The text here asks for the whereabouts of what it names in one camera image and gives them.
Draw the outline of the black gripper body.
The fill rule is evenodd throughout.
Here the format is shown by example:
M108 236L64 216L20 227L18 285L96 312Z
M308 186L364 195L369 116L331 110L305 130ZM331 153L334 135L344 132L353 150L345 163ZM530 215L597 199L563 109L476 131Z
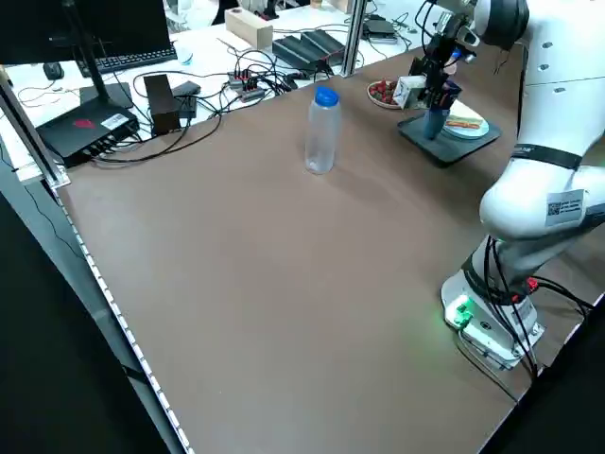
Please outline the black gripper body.
M456 71L459 59L457 35L457 27L445 28L433 34L423 51L423 72Z

